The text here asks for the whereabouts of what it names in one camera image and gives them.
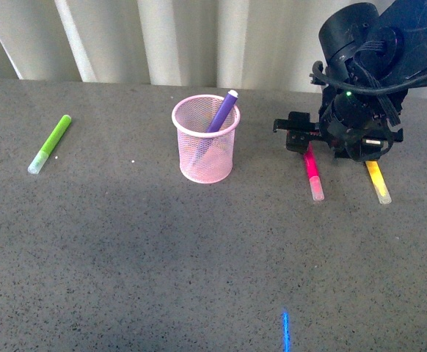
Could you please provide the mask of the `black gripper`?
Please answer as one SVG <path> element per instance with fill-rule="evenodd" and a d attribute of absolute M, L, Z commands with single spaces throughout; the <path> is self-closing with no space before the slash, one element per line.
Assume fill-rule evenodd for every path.
<path fill-rule="evenodd" d="M 319 121 L 311 122 L 310 114 L 292 111 L 288 118 L 276 119 L 273 131 L 287 132 L 287 150 L 304 154 L 312 141 L 323 142 L 335 158 L 349 158 L 356 162 L 377 161 L 395 143 L 404 140 L 404 130 L 390 130 L 386 117 L 377 114 L 369 100 L 362 101 L 346 91 L 324 102 Z"/>

